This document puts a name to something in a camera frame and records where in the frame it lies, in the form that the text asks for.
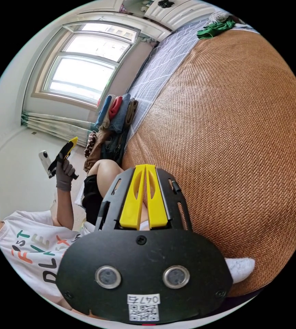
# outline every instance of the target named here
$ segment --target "cabinet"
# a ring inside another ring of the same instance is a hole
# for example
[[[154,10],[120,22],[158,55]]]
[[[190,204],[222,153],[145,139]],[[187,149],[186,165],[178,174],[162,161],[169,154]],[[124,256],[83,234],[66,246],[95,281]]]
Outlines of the cabinet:
[[[81,6],[76,11],[76,14],[92,12],[92,11],[119,12],[122,4],[123,4],[123,0],[95,0],[84,6]]]
[[[142,18],[123,14],[123,13],[112,13],[112,12],[91,12],[79,14],[76,17],[77,21],[107,21],[115,22],[123,25],[132,26],[139,29],[145,35],[157,40],[162,41],[168,37],[171,32],[166,28],[159,26],[148,20],[143,20]]]
[[[189,0],[179,6],[173,5],[172,7],[174,7],[173,10],[160,20],[160,23],[172,30],[176,30],[199,17],[208,16],[215,11],[213,6],[200,0]]]
[[[188,22],[210,15],[216,11],[213,5],[201,0],[170,1],[174,3],[170,8],[161,8],[158,6],[159,0],[155,0],[145,13],[141,12],[141,16],[158,22],[174,31]],[[143,6],[142,1],[138,1],[137,7],[141,6]],[[129,12],[131,12],[131,8],[135,8],[133,4],[129,7]]]

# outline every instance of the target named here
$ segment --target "window frame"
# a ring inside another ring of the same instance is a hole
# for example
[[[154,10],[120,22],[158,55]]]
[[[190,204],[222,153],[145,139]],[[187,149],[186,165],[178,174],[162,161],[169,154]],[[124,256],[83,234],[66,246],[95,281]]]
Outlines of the window frame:
[[[110,34],[110,33],[104,33],[104,32],[96,32],[96,31],[73,31],[70,27],[74,25],[85,25],[85,24],[107,24],[112,25],[116,27],[122,27],[127,28],[129,30],[132,30],[135,32],[135,36],[130,41],[127,38],[124,38],[122,36]],[[36,84],[34,87],[34,91],[32,93],[32,97],[39,97],[39,98],[47,98],[47,99],[53,99],[58,100],[65,103],[70,103],[79,107],[84,107],[89,110],[96,111],[98,108],[98,102],[94,102],[91,99],[87,99],[84,96],[79,97],[78,95],[71,94],[71,93],[62,93],[59,91],[49,90],[47,88],[47,85],[50,86],[53,82],[53,76],[58,68],[58,65],[60,64],[61,60],[63,58],[71,58],[71,59],[78,59],[81,60],[87,60],[91,62],[100,62],[103,64],[106,64],[107,67],[114,67],[114,71],[110,77],[109,82],[105,86],[104,90],[102,91],[101,98],[106,95],[108,92],[112,81],[114,80],[116,74],[119,71],[119,68],[124,62],[124,59],[126,56],[133,50],[133,48],[137,45],[139,35],[141,31],[137,28],[133,28],[131,26],[127,26],[124,24],[114,23],[114,22],[108,22],[108,21],[79,21],[79,22],[72,22],[67,23],[62,26],[62,28],[58,32],[58,40],[54,40],[53,38],[53,46],[50,49],[50,53],[47,56],[47,59],[44,61],[43,67],[40,70]],[[127,43],[129,46],[126,51],[122,54],[120,59],[116,61],[109,60],[104,57],[96,56],[96,55],[90,55],[90,54],[84,54],[84,53],[76,53],[76,52],[67,52],[64,51],[69,44],[73,41],[73,39],[76,37],[76,35],[97,35],[97,36],[103,36],[110,40],[119,40]]]

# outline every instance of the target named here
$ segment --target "qr code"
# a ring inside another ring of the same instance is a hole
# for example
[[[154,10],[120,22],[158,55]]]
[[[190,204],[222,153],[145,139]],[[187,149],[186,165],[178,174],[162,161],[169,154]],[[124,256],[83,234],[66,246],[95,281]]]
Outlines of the qr code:
[[[130,321],[159,321],[158,304],[128,305]]]

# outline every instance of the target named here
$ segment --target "bed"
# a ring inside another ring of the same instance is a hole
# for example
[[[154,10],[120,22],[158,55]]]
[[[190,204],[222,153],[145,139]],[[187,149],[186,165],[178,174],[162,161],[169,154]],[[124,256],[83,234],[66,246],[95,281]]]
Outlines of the bed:
[[[255,259],[236,297],[269,284],[296,249],[296,78],[255,30],[198,40],[205,23],[161,42],[131,86],[122,167],[171,172],[194,231],[225,257]]]

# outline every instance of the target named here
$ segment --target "red towel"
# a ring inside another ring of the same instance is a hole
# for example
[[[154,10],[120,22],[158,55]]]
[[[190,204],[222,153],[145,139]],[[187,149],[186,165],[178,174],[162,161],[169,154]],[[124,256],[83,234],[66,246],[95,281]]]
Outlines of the red towel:
[[[122,96],[118,96],[115,98],[113,104],[111,105],[111,108],[109,109],[109,120],[111,121],[115,115],[117,114],[120,105],[123,101],[123,97]]]

